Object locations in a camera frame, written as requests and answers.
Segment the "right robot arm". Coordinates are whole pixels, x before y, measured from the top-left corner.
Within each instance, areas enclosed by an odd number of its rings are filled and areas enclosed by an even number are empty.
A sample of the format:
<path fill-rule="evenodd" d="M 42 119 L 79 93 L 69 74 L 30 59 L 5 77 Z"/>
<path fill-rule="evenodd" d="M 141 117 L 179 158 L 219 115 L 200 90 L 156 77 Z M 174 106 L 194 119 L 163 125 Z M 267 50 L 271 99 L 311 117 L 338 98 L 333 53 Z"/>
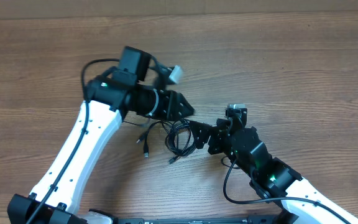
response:
<path fill-rule="evenodd" d="M 196 146 L 223 153 L 250 177 L 260 202 L 273 202 L 282 212 L 275 223 L 358 223 L 358 218 L 321 194 L 299 172 L 269 154 L 254 127 L 239 119 L 219 119 L 216 126 L 190 122 Z"/>

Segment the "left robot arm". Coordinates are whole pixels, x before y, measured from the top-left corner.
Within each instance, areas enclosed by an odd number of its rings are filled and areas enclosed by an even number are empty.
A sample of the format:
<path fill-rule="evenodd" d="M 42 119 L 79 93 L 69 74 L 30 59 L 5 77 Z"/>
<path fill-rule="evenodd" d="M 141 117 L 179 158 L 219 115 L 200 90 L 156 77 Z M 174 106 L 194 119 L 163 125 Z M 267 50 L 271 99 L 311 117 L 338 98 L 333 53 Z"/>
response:
<path fill-rule="evenodd" d="M 162 121 L 193 115 L 181 93 L 166 89 L 183 76 L 180 66 L 166 67 L 153 55 L 129 46 L 117 63 L 81 82 L 83 102 L 73 129 L 30 194 L 11 198 L 7 206 L 11 223 L 116 223 L 106 212 L 78 211 L 90 174 L 127 113 Z"/>

